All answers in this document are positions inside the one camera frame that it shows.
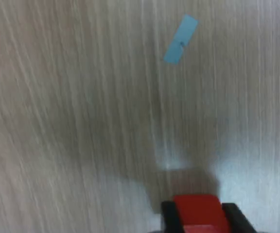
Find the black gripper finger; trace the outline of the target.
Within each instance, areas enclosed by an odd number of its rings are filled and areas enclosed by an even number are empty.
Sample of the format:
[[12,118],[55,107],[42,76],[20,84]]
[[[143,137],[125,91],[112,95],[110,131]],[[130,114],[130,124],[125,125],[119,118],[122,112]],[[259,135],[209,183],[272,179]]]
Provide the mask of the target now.
[[163,201],[161,203],[161,215],[164,233],[184,233],[179,212],[173,201]]
[[231,233],[256,233],[256,230],[235,203],[222,203]]

